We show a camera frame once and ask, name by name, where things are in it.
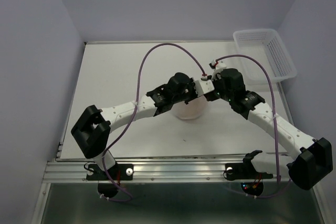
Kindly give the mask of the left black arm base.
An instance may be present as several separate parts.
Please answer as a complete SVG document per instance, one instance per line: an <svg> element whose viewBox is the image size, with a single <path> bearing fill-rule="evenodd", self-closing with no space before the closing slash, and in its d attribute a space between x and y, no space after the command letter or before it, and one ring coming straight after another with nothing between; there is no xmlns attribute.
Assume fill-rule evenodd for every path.
<svg viewBox="0 0 336 224"><path fill-rule="evenodd" d="M107 170L108 175L103 168L100 168L93 161L86 162L83 168L87 172L87 181L98 182L97 192L101 199L110 202L128 202L132 200L133 196L121 186L121 182L133 180L133 164L116 163Z"/></svg>

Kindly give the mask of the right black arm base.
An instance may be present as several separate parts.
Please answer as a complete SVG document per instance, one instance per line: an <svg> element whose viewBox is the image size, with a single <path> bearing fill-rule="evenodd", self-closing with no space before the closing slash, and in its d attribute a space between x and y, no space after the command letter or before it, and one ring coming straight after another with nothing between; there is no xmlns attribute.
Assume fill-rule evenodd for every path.
<svg viewBox="0 0 336 224"><path fill-rule="evenodd" d="M257 198L264 191L263 179L272 179L273 174L258 172L252 165L252 160L259 157L262 151L248 153L240 163L225 163L223 177L228 181L244 180L240 186L247 196Z"/></svg>

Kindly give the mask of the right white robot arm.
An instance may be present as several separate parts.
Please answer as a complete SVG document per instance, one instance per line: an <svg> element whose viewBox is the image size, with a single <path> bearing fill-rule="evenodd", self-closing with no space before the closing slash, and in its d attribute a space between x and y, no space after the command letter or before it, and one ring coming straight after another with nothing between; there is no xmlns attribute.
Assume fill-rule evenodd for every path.
<svg viewBox="0 0 336 224"><path fill-rule="evenodd" d="M267 154L261 150L248 153L240 163L227 163L227 180L270 179L273 175L290 178L303 190L311 189L333 170L332 145L300 131L278 114L265 99L245 88L242 74L233 68L223 69L208 77L214 90L205 94L207 101L218 99L274 138L286 151L285 156Z"/></svg>

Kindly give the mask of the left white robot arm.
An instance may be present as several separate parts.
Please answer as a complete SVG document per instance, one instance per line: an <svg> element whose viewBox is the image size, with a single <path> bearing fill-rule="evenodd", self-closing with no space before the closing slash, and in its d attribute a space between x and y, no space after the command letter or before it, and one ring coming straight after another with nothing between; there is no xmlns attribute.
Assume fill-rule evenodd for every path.
<svg viewBox="0 0 336 224"><path fill-rule="evenodd" d="M103 109L91 105L74 124L71 135L85 158L93 160L99 167L99 173L106 179L113 178L117 162L106 151L109 134L124 125L129 127L130 122L168 112L177 103L196 99L194 86L193 78L178 72L168 83L147 92L138 101Z"/></svg>

